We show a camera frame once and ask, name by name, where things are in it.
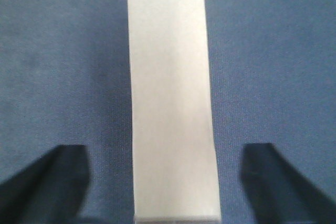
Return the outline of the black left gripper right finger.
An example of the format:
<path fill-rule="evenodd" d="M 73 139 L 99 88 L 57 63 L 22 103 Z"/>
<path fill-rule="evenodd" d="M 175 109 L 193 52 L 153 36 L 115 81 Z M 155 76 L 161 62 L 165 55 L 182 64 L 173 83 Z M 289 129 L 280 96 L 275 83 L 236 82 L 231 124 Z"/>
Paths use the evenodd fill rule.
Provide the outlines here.
<path fill-rule="evenodd" d="M 335 202 L 270 143 L 244 146 L 240 179 L 258 223 L 335 223 Z"/>

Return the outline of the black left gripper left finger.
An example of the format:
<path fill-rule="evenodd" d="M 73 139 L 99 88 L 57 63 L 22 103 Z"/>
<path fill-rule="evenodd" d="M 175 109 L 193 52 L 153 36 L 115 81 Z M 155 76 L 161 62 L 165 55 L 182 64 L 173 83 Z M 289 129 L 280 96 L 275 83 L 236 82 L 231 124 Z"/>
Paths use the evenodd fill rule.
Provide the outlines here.
<path fill-rule="evenodd" d="M 71 223 L 90 183 L 84 145 L 58 145 L 1 183 L 1 223 Z"/>

